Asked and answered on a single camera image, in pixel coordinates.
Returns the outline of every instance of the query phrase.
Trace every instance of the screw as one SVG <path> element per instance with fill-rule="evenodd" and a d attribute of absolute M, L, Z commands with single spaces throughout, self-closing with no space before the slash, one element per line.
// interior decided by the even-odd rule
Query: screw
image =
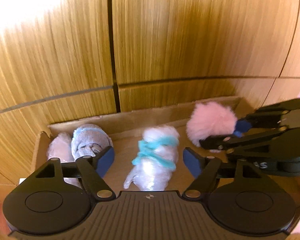
<path fill-rule="evenodd" d="M 185 195 L 189 198 L 197 198 L 197 197 L 200 197 L 201 193 L 198 190 L 191 189 L 191 190 L 187 190 L 185 192 Z"/>
<path fill-rule="evenodd" d="M 283 132 L 283 131 L 285 131 L 286 129 L 287 129 L 286 126 L 282 126 L 282 127 L 279 128 L 279 131 L 280 131 L 280 132 Z"/>
<path fill-rule="evenodd" d="M 110 190 L 103 189 L 103 190 L 98 191 L 97 196 L 101 197 L 101 198 L 111 197 L 112 192 Z"/>
<path fill-rule="evenodd" d="M 232 148 L 226 151 L 226 153 L 233 153 L 233 152 L 234 152 L 234 149 L 232 149 Z"/>

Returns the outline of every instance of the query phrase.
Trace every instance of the turquoise scarf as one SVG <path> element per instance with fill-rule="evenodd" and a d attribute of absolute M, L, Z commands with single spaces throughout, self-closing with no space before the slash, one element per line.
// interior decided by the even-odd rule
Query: turquoise scarf
<path fill-rule="evenodd" d="M 157 149 L 159 146 L 172 146 L 176 147 L 179 144 L 178 139 L 176 139 L 173 136 L 165 136 L 157 139 L 153 142 L 146 142 L 145 140 L 139 141 L 139 152 L 138 156 L 132 161 L 133 165 L 137 165 L 141 162 L 142 158 L 149 158 L 151 160 L 154 160 L 158 162 L 160 165 L 162 165 L 165 168 L 168 168 L 169 170 L 175 171 L 176 165 L 173 161 L 168 161 L 159 155 L 154 153 L 154 150 Z"/>

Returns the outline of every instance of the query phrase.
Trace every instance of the pink fur ball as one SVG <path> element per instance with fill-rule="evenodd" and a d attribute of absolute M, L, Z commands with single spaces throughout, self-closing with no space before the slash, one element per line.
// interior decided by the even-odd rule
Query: pink fur ball
<path fill-rule="evenodd" d="M 216 102 L 197 104 L 187 123 L 187 135 L 194 145 L 200 147 L 199 140 L 210 135 L 232 134 L 237 117 L 231 108 Z"/>

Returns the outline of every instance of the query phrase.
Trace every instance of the gray rolled cloth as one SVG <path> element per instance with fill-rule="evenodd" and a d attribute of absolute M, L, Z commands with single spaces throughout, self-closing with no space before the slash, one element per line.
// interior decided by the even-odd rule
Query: gray rolled cloth
<path fill-rule="evenodd" d="M 97 125 L 85 124 L 74 130 L 71 154 L 74 160 L 85 156 L 96 156 L 107 146 L 113 146 L 111 138 Z"/>

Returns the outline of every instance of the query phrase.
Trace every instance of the pink fluffy pom-pom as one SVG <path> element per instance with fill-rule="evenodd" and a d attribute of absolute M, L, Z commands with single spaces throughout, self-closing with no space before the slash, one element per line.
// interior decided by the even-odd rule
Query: pink fluffy pom-pom
<path fill-rule="evenodd" d="M 199 140 L 211 135 L 232 134 L 237 117 L 231 108 L 224 107 L 216 102 L 197 104 L 187 123 L 187 135 L 197 147 Z"/>

